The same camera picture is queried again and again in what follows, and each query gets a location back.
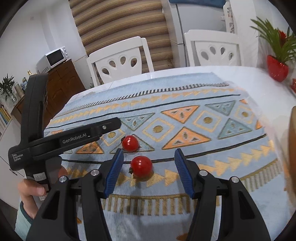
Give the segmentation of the teal sleeve forearm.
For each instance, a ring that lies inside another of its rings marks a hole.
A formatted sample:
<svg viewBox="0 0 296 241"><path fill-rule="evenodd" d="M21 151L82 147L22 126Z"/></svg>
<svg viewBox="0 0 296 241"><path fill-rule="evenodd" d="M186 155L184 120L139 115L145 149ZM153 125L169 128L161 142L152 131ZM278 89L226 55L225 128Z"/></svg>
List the teal sleeve forearm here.
<svg viewBox="0 0 296 241"><path fill-rule="evenodd" d="M22 240L26 240L32 221L33 219L26 213L21 201L16 216L15 232Z"/></svg>

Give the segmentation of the person left hand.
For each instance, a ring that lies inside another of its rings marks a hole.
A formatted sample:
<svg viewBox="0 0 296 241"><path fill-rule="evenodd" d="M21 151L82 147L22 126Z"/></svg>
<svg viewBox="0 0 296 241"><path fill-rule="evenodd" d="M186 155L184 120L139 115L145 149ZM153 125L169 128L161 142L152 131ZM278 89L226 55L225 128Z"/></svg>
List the person left hand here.
<svg viewBox="0 0 296 241"><path fill-rule="evenodd" d="M46 196L46 189L43 185L32 179L23 179L18 184L18 192L21 198L21 211L28 220L33 220L39 210L34 197Z"/></svg>

